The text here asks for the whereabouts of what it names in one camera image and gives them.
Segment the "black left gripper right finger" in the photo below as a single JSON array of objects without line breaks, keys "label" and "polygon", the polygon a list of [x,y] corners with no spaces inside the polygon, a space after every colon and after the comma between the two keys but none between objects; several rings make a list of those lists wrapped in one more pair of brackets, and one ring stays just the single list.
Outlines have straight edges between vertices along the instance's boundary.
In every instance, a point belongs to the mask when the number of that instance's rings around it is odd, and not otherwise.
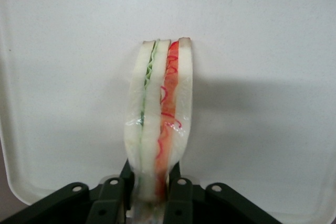
[{"label": "black left gripper right finger", "polygon": [[169,173],[164,223],[280,223],[223,183],[205,189],[183,177],[179,163]]}]

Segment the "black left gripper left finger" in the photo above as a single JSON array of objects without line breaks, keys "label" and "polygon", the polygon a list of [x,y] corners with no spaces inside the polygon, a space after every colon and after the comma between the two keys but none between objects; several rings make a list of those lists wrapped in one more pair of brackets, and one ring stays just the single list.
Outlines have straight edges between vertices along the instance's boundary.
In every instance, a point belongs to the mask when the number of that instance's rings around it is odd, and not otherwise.
[{"label": "black left gripper left finger", "polygon": [[120,175],[93,189],[68,184],[1,223],[126,223],[133,185],[134,173],[126,162]]}]

